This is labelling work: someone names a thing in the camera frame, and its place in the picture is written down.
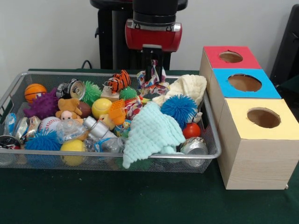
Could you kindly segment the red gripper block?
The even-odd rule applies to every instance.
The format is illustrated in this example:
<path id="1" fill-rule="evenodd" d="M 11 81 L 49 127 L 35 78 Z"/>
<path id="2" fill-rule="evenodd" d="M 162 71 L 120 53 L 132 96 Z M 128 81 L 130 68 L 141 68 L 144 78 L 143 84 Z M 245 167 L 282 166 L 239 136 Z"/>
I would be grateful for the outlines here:
<path id="1" fill-rule="evenodd" d="M 140 25 L 128 19 L 125 25 L 125 39 L 129 49 L 142 50 L 148 45 L 160 46 L 164 52 L 176 52 L 182 37 L 182 24 L 175 23 L 168 27 L 153 27 Z M 145 81 L 151 79 L 152 53 L 150 49 L 144 50 Z M 163 52 L 157 53 L 156 71 L 162 78 Z"/>

